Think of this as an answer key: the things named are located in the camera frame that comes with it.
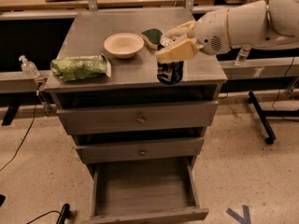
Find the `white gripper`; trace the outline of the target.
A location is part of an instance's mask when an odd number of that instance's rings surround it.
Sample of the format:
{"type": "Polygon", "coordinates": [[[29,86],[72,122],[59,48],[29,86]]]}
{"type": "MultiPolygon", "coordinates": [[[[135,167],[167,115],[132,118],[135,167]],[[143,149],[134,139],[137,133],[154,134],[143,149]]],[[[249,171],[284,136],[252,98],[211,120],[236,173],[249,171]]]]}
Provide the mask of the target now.
{"type": "Polygon", "coordinates": [[[198,21],[187,21],[165,32],[162,35],[163,41],[176,41],[155,52],[157,61],[159,63],[186,61],[192,59],[199,50],[208,55],[230,51],[227,14],[227,9],[211,11],[198,21]]]}

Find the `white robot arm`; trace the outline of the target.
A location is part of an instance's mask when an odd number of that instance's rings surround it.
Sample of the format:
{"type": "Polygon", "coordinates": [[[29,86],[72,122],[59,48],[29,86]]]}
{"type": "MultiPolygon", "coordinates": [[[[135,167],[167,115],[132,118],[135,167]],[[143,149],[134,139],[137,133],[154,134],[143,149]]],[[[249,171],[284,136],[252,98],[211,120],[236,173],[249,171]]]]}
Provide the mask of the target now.
{"type": "Polygon", "coordinates": [[[283,50],[299,46],[299,0],[264,0],[206,13],[161,36],[159,63],[181,62],[197,53],[232,49],[283,50]]]}

